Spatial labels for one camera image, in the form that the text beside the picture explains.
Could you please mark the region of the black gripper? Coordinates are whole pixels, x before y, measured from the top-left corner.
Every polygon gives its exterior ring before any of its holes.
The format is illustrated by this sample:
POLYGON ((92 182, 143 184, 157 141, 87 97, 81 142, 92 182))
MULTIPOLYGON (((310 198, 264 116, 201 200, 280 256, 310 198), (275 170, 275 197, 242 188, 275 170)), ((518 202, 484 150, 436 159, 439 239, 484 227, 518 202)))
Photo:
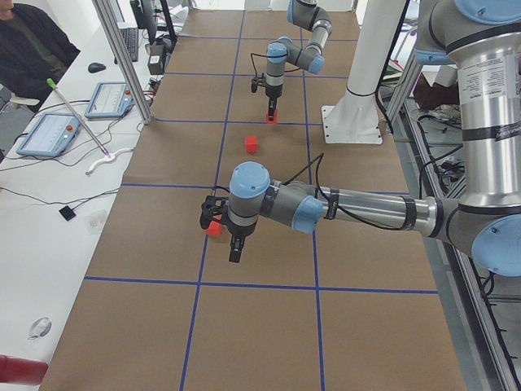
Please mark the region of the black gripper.
POLYGON ((274 116, 277 112, 277 100, 282 96, 282 86, 266 85, 265 94, 269 97, 267 115, 274 116))
POLYGON ((232 235, 230 241, 230 262, 240 262, 242 249, 245 244, 245 235, 232 235))

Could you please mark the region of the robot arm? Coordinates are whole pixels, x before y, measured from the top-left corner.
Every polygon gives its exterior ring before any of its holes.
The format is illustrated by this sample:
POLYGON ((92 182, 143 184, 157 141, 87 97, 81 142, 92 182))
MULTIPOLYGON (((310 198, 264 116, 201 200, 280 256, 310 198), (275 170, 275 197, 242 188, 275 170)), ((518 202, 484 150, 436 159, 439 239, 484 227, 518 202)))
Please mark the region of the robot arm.
POLYGON ((297 46, 289 37, 280 37, 268 45, 266 72, 260 79, 269 99, 266 113, 268 123, 276 121, 277 101, 282 96, 286 64, 319 74, 325 63, 323 51, 332 32, 329 14, 316 1, 290 1, 287 20, 312 35, 306 46, 297 46))
POLYGON ((338 155, 333 187, 272 179, 256 162, 234 169, 222 221, 230 260, 264 216, 310 233, 321 219, 417 231, 453 245, 495 274, 520 274, 520 4, 517 1, 423 1, 413 61, 450 64, 458 78, 466 189, 456 199, 383 195, 395 177, 379 157, 375 99, 404 1, 371 1, 344 97, 322 109, 324 139, 338 155))

